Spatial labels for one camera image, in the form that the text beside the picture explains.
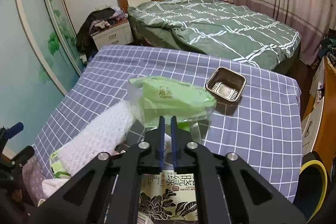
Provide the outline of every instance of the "metal screw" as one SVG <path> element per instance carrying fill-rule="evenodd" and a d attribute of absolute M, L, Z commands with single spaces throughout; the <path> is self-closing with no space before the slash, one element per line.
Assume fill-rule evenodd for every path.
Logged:
<path fill-rule="evenodd" d="M 149 143 L 147 142 L 141 142 L 138 144 L 139 148 L 141 149 L 147 149 L 149 147 Z"/>
<path fill-rule="evenodd" d="M 109 158 L 109 154 L 106 152 L 99 153 L 98 160 L 107 160 Z"/>
<path fill-rule="evenodd" d="M 187 147 L 189 149 L 196 149 L 198 147 L 198 144 L 195 143 L 195 142 L 189 142 L 189 143 L 187 143 Z"/>
<path fill-rule="evenodd" d="M 229 153 L 226 155 L 226 157 L 229 159 L 229 160 L 237 160 L 238 159 L 238 155 L 236 153 Z"/>

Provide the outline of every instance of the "checkered tablecloth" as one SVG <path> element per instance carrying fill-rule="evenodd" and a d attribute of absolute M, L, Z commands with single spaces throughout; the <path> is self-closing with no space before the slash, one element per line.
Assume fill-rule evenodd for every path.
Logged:
<path fill-rule="evenodd" d="M 219 66 L 243 74 L 247 84 L 238 103 L 218 102 L 210 124 L 200 122 L 202 143 L 220 155 L 238 153 L 293 201 L 301 167 L 301 92 L 296 81 L 226 59 L 163 48 L 109 46 L 98 52 L 36 138 L 42 172 L 52 178 L 49 155 L 105 109 L 127 99 L 129 79 L 161 75 L 204 86 Z M 139 142 L 144 134 L 136 122 L 119 149 Z"/>

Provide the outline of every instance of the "green bedspread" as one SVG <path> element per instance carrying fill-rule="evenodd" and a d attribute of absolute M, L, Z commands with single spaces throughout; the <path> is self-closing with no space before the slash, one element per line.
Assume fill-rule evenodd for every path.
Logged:
<path fill-rule="evenodd" d="M 246 6 L 216 0 L 151 1 L 129 7 L 141 24 L 171 32 L 198 52 L 272 70 L 293 56 L 300 34 Z"/>

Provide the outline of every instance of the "green tissue pack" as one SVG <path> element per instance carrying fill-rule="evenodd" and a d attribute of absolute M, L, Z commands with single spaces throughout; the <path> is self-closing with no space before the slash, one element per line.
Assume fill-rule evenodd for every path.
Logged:
<path fill-rule="evenodd" d="M 204 88 L 161 76 L 129 80 L 128 99 L 133 115 L 144 127 L 158 126 L 159 117 L 170 123 L 208 119 L 216 99 Z"/>

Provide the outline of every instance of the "yellow ring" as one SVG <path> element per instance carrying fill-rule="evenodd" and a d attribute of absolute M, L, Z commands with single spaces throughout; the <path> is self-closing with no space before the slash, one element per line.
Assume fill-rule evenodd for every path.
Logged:
<path fill-rule="evenodd" d="M 317 165 L 317 169 L 320 171 L 321 175 L 324 177 L 324 179 L 322 178 L 322 195 L 320 197 L 320 201 L 315 209 L 315 211 L 313 212 L 313 214 L 311 215 L 311 217 L 309 218 L 309 220 L 312 219 L 312 217 L 319 211 L 319 209 L 321 208 L 322 206 L 322 203 L 324 201 L 324 198 L 326 197 L 326 192 L 327 192 L 327 183 L 328 183 L 328 178 L 327 178 L 327 171 L 323 165 L 322 162 L 318 161 L 318 160 L 310 160 L 308 162 L 306 162 L 305 164 L 303 164 L 301 166 L 301 169 L 300 169 L 300 174 L 307 168 L 307 167 L 310 167 L 312 165 Z"/>

